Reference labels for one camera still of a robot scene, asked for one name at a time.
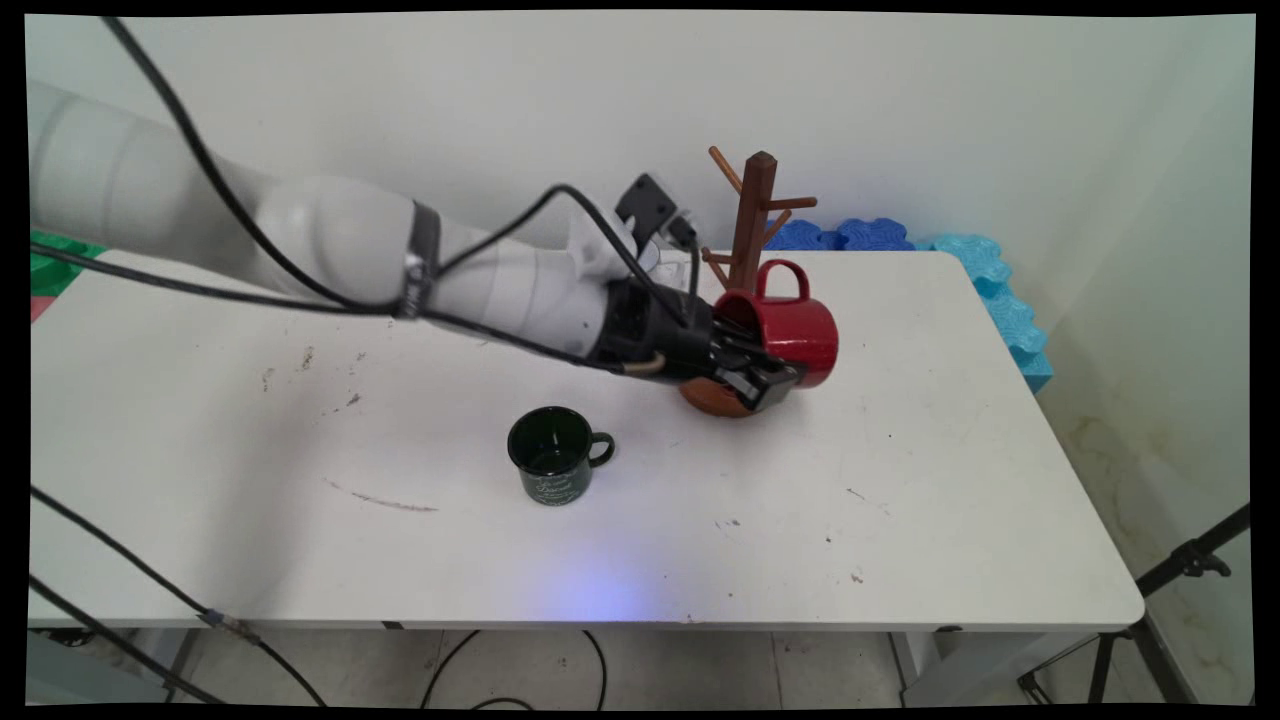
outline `floor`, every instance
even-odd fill
[[[897,666],[883,633],[602,629],[594,634],[608,662],[605,710],[899,707]],[[266,630],[262,635],[330,705],[417,707],[431,673],[467,632]],[[84,651],[122,667],[131,662],[102,644],[97,638]],[[1037,675],[1055,701],[1084,701],[1093,647]],[[220,632],[196,632],[182,674],[228,702],[311,705],[266,655]],[[516,697],[538,710],[590,710],[599,688],[599,660],[580,632],[484,632],[449,662],[430,707],[462,708]],[[174,700],[191,701],[182,693]],[[1027,702],[1010,683],[982,705]],[[1116,643],[1106,702],[1160,702],[1133,643]]]

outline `green mug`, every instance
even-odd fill
[[[590,457],[591,446],[608,447]],[[529,497],[543,505],[566,505],[591,484],[591,469],[613,457],[613,438],[593,433],[586,418],[568,407],[539,407],[516,420],[507,434],[507,455],[520,469]]]

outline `white table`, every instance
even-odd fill
[[[86,273],[31,329],[32,480],[260,624],[1005,633],[928,669],[913,703],[1142,615],[954,258],[774,255],[808,270],[840,359],[745,420],[425,323]],[[771,291],[794,288],[777,275]],[[617,439],[559,509],[525,496],[506,455],[512,421],[552,404]],[[108,624],[198,625],[44,506],[31,533],[32,571]],[[27,616],[69,623],[33,594]]]

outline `blue foam block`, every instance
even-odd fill
[[[943,234],[933,238],[933,249],[955,255],[964,265],[978,295],[993,297],[1009,282],[1014,270],[1000,259],[1000,245],[980,234]]]
[[[773,227],[768,220],[765,228]],[[829,238],[822,237],[822,228],[808,220],[791,220],[764,245],[765,250],[836,250],[828,246]]]
[[[1027,380],[1027,387],[1032,388],[1032,393],[1037,393],[1044,387],[1044,383],[1053,377],[1053,366],[1048,364],[1048,357],[1043,352],[1037,352],[1032,360],[1023,365],[1023,379]]]
[[[995,296],[983,297],[982,302],[987,306],[987,313],[996,323],[1000,337],[1004,338],[1019,368],[1024,368],[1044,350],[1048,336],[1032,324],[1036,310],[1014,296],[1007,284],[1000,286]]]
[[[850,218],[836,228],[845,242],[841,250],[906,250],[915,246],[906,241],[906,228],[902,223],[888,218],[876,218],[872,222]]]

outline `wooden mug tree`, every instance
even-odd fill
[[[818,205],[818,199],[773,200],[773,178],[778,172],[778,161],[763,150],[746,159],[741,179],[719,149],[712,145],[708,152],[724,173],[728,183],[737,191],[739,200],[732,255],[718,255],[703,247],[703,261],[710,266],[716,279],[724,290],[739,288],[755,292],[755,273],[760,266],[760,251],[764,250],[765,243],[791,219],[791,210],[813,208]],[[782,210],[782,214],[765,231],[764,225],[773,210]],[[728,265],[727,274],[721,264]],[[690,405],[710,415],[744,418],[751,414],[737,400],[732,389],[707,378],[689,380],[680,386],[680,393]]]

